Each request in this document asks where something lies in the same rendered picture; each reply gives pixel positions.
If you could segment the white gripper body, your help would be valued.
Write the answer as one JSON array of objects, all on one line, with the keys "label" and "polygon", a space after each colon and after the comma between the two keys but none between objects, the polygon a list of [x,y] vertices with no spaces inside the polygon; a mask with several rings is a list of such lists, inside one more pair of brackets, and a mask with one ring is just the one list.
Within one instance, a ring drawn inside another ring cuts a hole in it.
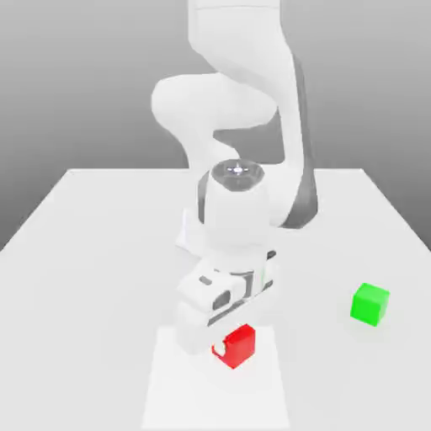
[{"label": "white gripper body", "polygon": [[201,260],[179,283],[175,327],[178,344],[188,354],[201,354],[243,324],[267,315],[279,293],[279,263],[263,270],[228,274]]}]

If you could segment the small red cube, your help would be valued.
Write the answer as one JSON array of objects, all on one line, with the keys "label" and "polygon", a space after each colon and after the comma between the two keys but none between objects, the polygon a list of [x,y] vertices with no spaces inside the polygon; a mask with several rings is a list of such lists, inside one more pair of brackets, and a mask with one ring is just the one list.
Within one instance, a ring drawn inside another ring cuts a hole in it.
[{"label": "small red cube", "polygon": [[255,353],[256,332],[248,324],[227,334],[221,343],[212,345],[211,352],[231,369],[237,368]]}]

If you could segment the small green cube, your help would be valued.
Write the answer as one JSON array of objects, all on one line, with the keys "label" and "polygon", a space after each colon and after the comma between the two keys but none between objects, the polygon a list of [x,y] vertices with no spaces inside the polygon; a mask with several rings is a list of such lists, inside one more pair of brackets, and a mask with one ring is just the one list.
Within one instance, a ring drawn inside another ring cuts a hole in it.
[{"label": "small green cube", "polygon": [[390,291],[363,283],[354,293],[350,316],[377,327],[386,314]]}]

